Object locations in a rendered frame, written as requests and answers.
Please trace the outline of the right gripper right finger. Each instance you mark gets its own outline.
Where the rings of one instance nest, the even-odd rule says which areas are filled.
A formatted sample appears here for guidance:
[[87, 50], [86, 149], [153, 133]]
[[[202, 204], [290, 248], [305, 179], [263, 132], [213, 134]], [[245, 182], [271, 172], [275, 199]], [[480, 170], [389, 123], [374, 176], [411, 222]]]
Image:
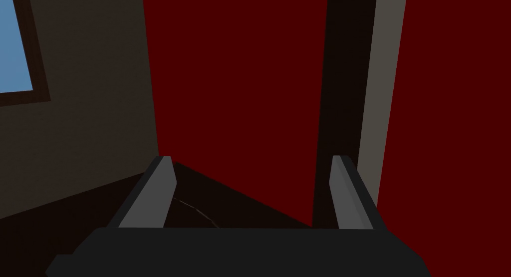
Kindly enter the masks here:
[[329, 188], [339, 229], [387, 229], [349, 156], [332, 157]]

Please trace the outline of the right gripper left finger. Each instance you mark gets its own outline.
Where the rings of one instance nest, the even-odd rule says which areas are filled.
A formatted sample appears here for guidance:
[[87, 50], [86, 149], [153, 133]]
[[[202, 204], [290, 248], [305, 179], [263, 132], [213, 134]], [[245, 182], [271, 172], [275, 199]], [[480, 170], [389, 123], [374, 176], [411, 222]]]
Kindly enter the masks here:
[[155, 157], [108, 227], [164, 227], [176, 185], [177, 179], [171, 157]]

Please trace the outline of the dark framed window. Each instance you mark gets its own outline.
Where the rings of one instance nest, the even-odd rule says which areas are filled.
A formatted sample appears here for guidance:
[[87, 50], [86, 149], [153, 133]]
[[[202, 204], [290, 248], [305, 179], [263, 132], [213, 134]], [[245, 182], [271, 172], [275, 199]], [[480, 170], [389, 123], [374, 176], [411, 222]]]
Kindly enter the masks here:
[[0, 107], [49, 100], [30, 0], [0, 0]]

